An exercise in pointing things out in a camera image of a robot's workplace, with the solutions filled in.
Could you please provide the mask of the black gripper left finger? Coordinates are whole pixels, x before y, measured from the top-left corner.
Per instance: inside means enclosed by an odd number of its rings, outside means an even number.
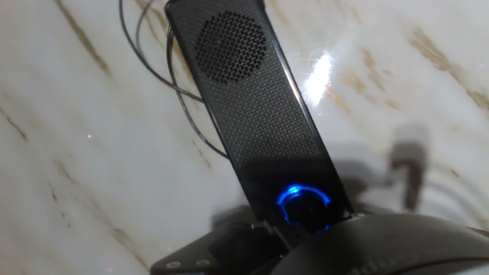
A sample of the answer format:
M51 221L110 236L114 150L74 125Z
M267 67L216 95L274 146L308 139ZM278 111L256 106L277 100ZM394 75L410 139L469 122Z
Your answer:
M151 275L267 275L299 244L298 224L237 223L221 227L151 266Z

